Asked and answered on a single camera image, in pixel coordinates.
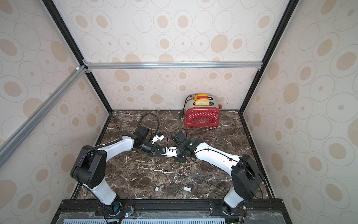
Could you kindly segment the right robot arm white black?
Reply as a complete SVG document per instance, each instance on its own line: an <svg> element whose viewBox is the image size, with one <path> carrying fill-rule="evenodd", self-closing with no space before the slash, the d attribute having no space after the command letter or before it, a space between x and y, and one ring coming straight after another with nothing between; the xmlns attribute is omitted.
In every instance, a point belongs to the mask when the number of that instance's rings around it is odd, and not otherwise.
<svg viewBox="0 0 358 224"><path fill-rule="evenodd" d="M164 150L166 156L178 162L191 158L206 161L231 176L233 187L224 196L221 205L225 214L232 215L240 203L251 201L257 191L262 191L263 175L249 155L225 153L202 140L189 139L182 131L176 133L172 140L176 146L167 147Z"/></svg>

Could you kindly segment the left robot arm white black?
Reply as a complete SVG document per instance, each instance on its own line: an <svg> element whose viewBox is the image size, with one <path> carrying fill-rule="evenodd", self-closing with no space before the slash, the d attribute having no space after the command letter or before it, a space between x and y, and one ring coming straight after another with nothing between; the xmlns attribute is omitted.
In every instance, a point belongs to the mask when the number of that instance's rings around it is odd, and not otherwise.
<svg viewBox="0 0 358 224"><path fill-rule="evenodd" d="M118 194L105 180L106 163L111 158L133 148L150 155L163 152L157 141L163 140L164 135L156 133L147 140L148 132L148 128L139 126L133 134L121 135L114 141L93 147L83 146L73 165L70 176L87 188L111 216L120 213L122 204Z"/></svg>

